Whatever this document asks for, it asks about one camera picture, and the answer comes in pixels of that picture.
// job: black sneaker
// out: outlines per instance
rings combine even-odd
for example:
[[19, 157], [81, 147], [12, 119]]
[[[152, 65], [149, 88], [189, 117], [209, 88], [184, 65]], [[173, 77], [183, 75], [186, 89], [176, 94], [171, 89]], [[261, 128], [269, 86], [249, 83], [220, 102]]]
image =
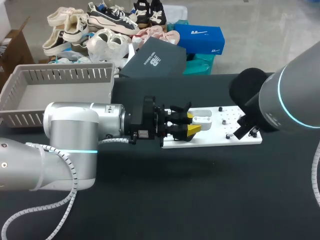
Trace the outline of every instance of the black sneaker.
[[137, 17], [136, 23], [138, 24], [140, 29], [145, 29], [149, 27], [150, 20], [150, 4], [147, 0], [138, 0], [138, 2], [133, 4], [133, 10]]
[[152, 0], [150, 7], [151, 17], [150, 23], [152, 26], [159, 25], [163, 30], [167, 28], [167, 18], [164, 11], [164, 6], [160, 0]]
[[115, 10], [115, 14], [117, 14], [119, 16], [128, 17], [132, 21], [134, 21], [135, 23], [137, 22], [137, 16], [134, 13], [126, 12], [125, 8], [122, 6], [118, 6], [118, 5], [111, 6], [110, 2], [107, 1], [107, 3], [108, 4], [106, 4], [104, 0], [102, 1], [102, 3], [100, 3], [100, 5], [98, 6], [98, 9], [100, 12], [103, 13], [103, 11], [105, 11], [107, 8], [110, 8], [110, 9]]
[[50, 38], [42, 45], [46, 56], [55, 56], [70, 48], [70, 42], [65, 41], [63, 38], [64, 32], [62, 29], [53, 28]]
[[99, 10], [92, 2], [88, 3], [89, 25], [107, 28], [125, 35], [136, 35], [138, 25], [126, 16], [119, 16], [116, 9], [109, 7]]

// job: black tablecloth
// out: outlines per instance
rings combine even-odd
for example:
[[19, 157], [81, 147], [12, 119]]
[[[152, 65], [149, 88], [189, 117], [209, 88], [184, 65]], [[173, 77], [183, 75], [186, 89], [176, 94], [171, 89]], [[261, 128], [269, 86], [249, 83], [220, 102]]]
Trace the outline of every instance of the black tablecloth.
[[[233, 105], [235, 75], [184, 79], [118, 79], [113, 103], [127, 110], [156, 102], [193, 107]], [[48, 144], [41, 129], [0, 127], [0, 135]], [[99, 147], [95, 185], [80, 191], [55, 239], [63, 240], [270, 240], [311, 239], [320, 234], [320, 209], [311, 165], [318, 132], [263, 134], [260, 145], [162, 149], [159, 142]], [[12, 214], [53, 203], [56, 191], [0, 192], [1, 226]], [[8, 239], [43, 240], [67, 206], [16, 219]]]

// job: pink shoe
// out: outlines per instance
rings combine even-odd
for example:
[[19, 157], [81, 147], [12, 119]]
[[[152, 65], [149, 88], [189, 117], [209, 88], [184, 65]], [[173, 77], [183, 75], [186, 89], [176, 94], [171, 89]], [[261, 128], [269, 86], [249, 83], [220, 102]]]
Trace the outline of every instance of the pink shoe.
[[143, 44], [150, 38], [153, 34], [161, 33], [163, 31], [161, 26], [152, 26], [145, 29], [141, 29], [132, 38], [132, 43], [135, 49], [141, 48]]
[[156, 38], [156, 39], [160, 39], [162, 41], [177, 45], [180, 41], [180, 34], [179, 32], [173, 30], [173, 31], [169, 31], [167, 33], [165, 32], [156, 32], [155, 34], [153, 34], [151, 37]]

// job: gray plastic basket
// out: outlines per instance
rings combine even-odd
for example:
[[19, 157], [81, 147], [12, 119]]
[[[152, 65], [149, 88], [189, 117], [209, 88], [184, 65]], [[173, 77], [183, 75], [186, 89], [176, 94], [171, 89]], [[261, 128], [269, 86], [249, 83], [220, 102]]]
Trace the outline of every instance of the gray plastic basket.
[[111, 102], [112, 63], [18, 65], [0, 94], [0, 118], [11, 128], [40, 127], [52, 102]]

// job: box lid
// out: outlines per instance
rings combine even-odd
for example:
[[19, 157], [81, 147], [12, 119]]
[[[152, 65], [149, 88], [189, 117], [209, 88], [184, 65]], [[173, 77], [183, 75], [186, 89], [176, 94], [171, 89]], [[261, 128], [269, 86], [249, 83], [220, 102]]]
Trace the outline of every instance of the box lid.
[[125, 77], [182, 75], [186, 68], [186, 49], [150, 37], [120, 71]]

